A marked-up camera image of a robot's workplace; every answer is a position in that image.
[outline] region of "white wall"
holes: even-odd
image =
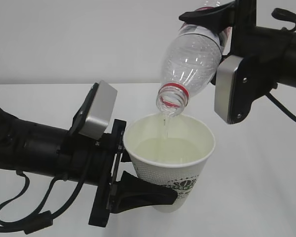
[[[258,24],[296,0],[259,0]],[[201,0],[0,0],[0,83],[158,81],[163,53]]]

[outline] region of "black cable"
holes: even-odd
[[[270,93],[266,94],[267,98],[272,101],[283,113],[285,113],[290,119],[296,122],[296,116],[290,112],[284,105],[281,104],[273,95]]]
[[[77,186],[74,189],[73,194],[71,194],[70,198],[65,202],[65,204],[61,208],[59,208],[57,211],[55,211],[51,215],[53,220],[56,219],[57,217],[59,217],[61,214],[63,214],[71,206],[71,204],[74,202],[74,200],[78,196],[78,194],[81,191],[81,188],[82,188],[82,186],[84,184],[84,181],[85,181],[85,179],[87,177],[87,173],[88,173],[88,170],[89,170],[89,167],[90,167],[90,164],[91,164],[91,160],[92,160],[92,155],[88,154],[88,158],[87,158],[86,164],[84,166],[82,175],[81,175],[81,177],[80,177],[80,179],[79,179],[79,181],[77,183]]]
[[[8,200],[8,201],[5,201],[3,204],[4,205],[7,205],[8,203],[10,203],[11,201],[13,200],[16,200],[17,198],[19,198],[20,196],[22,196],[26,191],[27,189],[29,188],[29,185],[30,185],[30,179],[28,178],[28,176],[26,176],[23,172],[21,171],[16,171],[16,174],[21,176],[21,177],[24,177],[25,178],[25,184],[24,184],[24,187],[23,189],[21,190],[21,192],[15,196],[14,198]],[[3,227],[3,226],[0,226],[0,233],[10,233],[10,232],[18,232],[18,231],[22,231],[23,228],[18,226],[18,227],[11,227],[11,228],[6,228],[6,227]]]
[[[42,201],[40,202],[40,204],[37,206],[37,208],[31,213],[29,214],[28,216],[24,217],[23,219],[21,220],[18,220],[18,221],[14,221],[14,222],[5,222],[5,221],[2,221],[0,219],[0,225],[2,226],[5,226],[5,227],[18,227],[18,226],[21,226],[21,225],[25,225],[27,223],[29,223],[35,216],[37,216],[41,210],[43,209],[44,205],[46,204],[46,201],[51,193],[51,190],[54,186],[54,184],[58,181],[58,180],[64,180],[64,175],[58,175],[56,177],[54,177],[50,184],[49,184],[49,187],[48,187],[48,190],[44,196],[44,198],[42,199]],[[3,202],[2,204],[0,204],[0,211],[6,206],[8,205],[10,202],[12,202],[13,200],[16,200],[18,197],[20,196],[16,196],[8,201],[5,201]]]

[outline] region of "white paper cup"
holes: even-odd
[[[123,141],[138,178],[178,192],[173,205],[154,206],[159,211],[172,212],[185,202],[207,159],[213,153],[216,142],[213,133],[203,122],[179,115],[171,119],[168,137],[185,139],[194,144],[199,148],[199,159],[190,163],[165,164],[137,155],[135,150],[138,146],[147,139],[160,137],[163,126],[163,115],[149,115],[127,126]]]

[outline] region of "plastic bottle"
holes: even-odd
[[[205,10],[221,2],[206,0]],[[176,116],[185,109],[191,97],[212,80],[221,62],[228,30],[217,35],[196,25],[183,24],[179,36],[169,45],[161,68],[161,88],[156,105],[168,115]]]

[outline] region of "green logo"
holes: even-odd
[[[178,198],[185,198],[191,192],[191,189],[194,187],[197,178],[198,175],[184,179],[170,180],[163,186],[177,191]]]

